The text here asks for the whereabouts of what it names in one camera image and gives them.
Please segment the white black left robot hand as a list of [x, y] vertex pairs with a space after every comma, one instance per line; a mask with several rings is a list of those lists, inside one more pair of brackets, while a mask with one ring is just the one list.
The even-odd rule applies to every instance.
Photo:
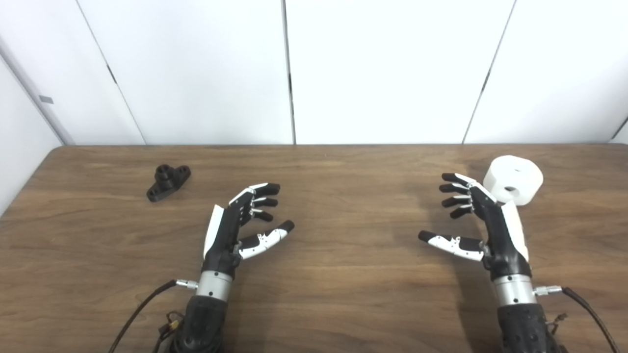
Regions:
[[287, 220], [258, 234], [238, 236], [241, 228], [252, 220], [266, 223], [273, 220], [273, 215], [262, 208], [278, 205], [273, 196], [279, 194], [280, 189], [277, 183], [251, 185], [231, 199], [226, 207], [214, 206], [204, 243], [202, 273], [208, 271], [235, 278], [242, 260], [269, 250], [294, 230], [294, 222]]

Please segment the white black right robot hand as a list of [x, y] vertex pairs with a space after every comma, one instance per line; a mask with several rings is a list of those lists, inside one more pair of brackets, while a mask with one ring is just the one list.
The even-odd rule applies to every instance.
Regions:
[[443, 235], [422, 230], [418, 239], [462, 258], [479, 261], [491, 279], [522, 275], [532, 277], [523, 226], [513, 202], [500, 203], [480, 182], [462, 174], [442, 174], [442, 193], [454, 193], [442, 201], [444, 208], [456, 207], [451, 219], [474, 214], [481, 219], [488, 239]]

